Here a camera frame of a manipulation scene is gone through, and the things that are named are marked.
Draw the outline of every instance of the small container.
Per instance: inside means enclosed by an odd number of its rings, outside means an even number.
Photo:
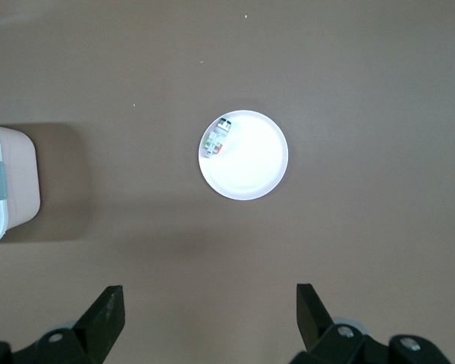
[[[0,239],[39,211],[36,149],[20,131],[0,127]]]

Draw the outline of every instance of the screw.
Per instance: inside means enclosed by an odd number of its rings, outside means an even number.
[[[402,338],[401,343],[408,350],[412,350],[412,351],[421,350],[421,347],[419,346],[419,344],[415,340],[413,340],[411,337]]]
[[[350,328],[347,326],[340,326],[337,331],[339,331],[339,334],[344,337],[354,337],[354,331],[352,331]]]
[[[60,332],[58,332],[57,334],[53,334],[49,338],[49,343],[57,343],[58,341],[61,341],[63,337],[64,337],[64,335],[61,334]]]

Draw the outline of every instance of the white plate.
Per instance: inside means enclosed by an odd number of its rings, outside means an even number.
[[[232,125],[218,154],[206,157],[204,141],[220,118]],[[287,141],[274,121],[249,110],[232,111],[212,122],[199,145],[199,166],[207,183],[230,199],[257,199],[273,190],[288,164]]]

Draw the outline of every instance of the white plastic container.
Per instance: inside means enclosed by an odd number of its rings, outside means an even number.
[[[36,149],[27,135],[0,127],[0,239],[39,207]]]

